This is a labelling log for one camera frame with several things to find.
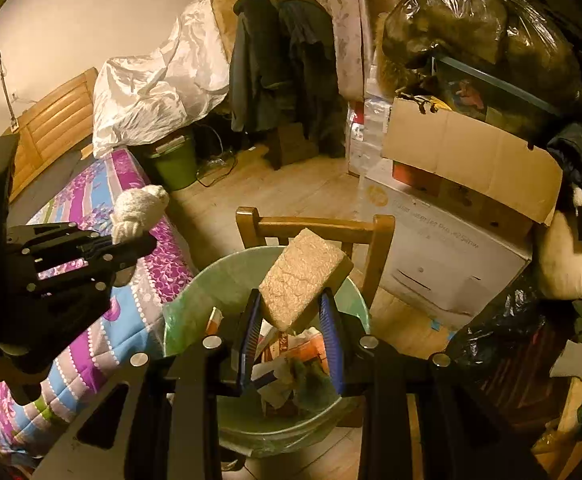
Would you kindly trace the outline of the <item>grey paper ball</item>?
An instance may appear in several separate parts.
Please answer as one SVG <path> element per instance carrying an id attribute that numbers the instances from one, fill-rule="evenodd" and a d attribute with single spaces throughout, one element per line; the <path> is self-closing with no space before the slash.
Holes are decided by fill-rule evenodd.
<path id="1" fill-rule="evenodd" d="M 161 185 L 129 188 L 116 199 L 111 214 L 114 244 L 141 237 L 153 229 L 169 205 L 169 193 Z"/>

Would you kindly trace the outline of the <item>tan sponge block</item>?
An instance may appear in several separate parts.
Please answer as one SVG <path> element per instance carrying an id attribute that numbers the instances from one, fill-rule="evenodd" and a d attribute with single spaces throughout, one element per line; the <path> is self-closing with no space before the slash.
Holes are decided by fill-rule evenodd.
<path id="1" fill-rule="evenodd" d="M 335 294 L 352 270 L 343 250 L 303 229 L 259 284 L 263 317 L 279 332 L 303 332 L 318 313 L 320 294 L 326 288 Z"/>

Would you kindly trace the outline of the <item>green lined trash bin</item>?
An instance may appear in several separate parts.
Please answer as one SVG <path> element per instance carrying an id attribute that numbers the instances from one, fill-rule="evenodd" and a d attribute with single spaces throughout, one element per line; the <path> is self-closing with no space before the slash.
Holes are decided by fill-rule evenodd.
<path id="1" fill-rule="evenodd" d="M 287 351 L 262 361 L 278 331 L 266 321 L 263 279 L 282 252 L 259 246 L 212 263 L 165 304 L 164 349 L 174 356 L 201 344 L 207 324 L 221 313 L 218 337 L 228 349 L 217 390 L 219 443 L 261 458 L 313 445 L 355 408 L 329 379 L 326 331 L 308 314 Z"/>

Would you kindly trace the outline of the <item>floral striped bedspread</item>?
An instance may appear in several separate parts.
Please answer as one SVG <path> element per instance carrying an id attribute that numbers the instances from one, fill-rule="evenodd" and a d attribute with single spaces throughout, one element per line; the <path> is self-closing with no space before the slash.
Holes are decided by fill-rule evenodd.
<path id="1" fill-rule="evenodd" d="M 193 272 L 169 194 L 125 148 L 10 226 L 16 144 L 0 138 L 0 457 L 22 465 L 133 354 L 162 356 L 163 309 Z"/>

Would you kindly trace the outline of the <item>wooden headboard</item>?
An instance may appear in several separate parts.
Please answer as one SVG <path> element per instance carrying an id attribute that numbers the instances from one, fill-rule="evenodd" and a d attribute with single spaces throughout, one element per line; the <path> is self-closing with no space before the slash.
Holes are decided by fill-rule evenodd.
<path id="1" fill-rule="evenodd" d="M 20 140 L 10 202 L 60 156 L 93 133 L 97 76 L 98 70 L 90 67 L 18 117 Z"/>

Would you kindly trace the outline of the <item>white HP printer box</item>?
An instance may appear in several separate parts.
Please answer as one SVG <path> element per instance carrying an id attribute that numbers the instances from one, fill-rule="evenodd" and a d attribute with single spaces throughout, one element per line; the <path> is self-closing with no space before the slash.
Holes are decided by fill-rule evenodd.
<path id="1" fill-rule="evenodd" d="M 470 323 L 532 261 L 512 243 L 428 202 L 381 159 L 361 177 L 359 218 L 395 219 L 381 286 L 452 330 Z"/>

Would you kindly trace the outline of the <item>small green waste bin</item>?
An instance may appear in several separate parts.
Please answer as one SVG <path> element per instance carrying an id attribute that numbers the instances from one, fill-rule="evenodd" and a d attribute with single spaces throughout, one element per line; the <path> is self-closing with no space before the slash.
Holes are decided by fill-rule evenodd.
<path id="1" fill-rule="evenodd" d="M 195 137 L 185 133 L 163 143 L 146 154 L 148 164 L 163 188 L 175 192 L 197 181 L 198 162 Z"/>

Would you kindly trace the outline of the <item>right white satin cover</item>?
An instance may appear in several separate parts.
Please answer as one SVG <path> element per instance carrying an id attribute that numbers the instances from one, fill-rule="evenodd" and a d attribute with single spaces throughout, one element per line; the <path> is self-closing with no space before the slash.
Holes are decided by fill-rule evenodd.
<path id="1" fill-rule="evenodd" d="M 195 0 L 147 55 L 109 58 L 94 85 L 92 144 L 102 158 L 198 122 L 229 89 L 229 62 L 212 0 Z"/>

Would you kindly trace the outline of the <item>open brown cardboard box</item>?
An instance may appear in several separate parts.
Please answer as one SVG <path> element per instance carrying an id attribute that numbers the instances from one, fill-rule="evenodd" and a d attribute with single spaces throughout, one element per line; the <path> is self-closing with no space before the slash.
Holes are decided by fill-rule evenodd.
<path id="1" fill-rule="evenodd" d="M 550 226 L 562 170 L 548 152 L 428 101 L 396 99 L 382 156 L 394 180 L 510 240 Z"/>

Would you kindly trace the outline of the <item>dark jacket on chair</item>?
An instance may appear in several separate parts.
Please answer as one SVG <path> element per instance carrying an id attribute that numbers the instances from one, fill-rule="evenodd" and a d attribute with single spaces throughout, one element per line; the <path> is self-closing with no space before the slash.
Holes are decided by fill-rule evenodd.
<path id="1" fill-rule="evenodd" d="M 332 18 L 317 0 L 237 0 L 229 65 L 231 128 L 245 134 L 300 125 L 320 154 L 345 155 L 346 103 Z"/>

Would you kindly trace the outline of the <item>black plastic bag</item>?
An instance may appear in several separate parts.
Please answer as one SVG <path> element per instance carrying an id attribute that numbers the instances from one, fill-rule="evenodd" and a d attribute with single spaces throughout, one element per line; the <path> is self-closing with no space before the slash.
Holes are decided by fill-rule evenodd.
<path id="1" fill-rule="evenodd" d="M 385 19 L 382 52 L 410 70 L 447 54 L 554 106 L 582 95 L 572 44 L 527 0 L 401 0 Z"/>

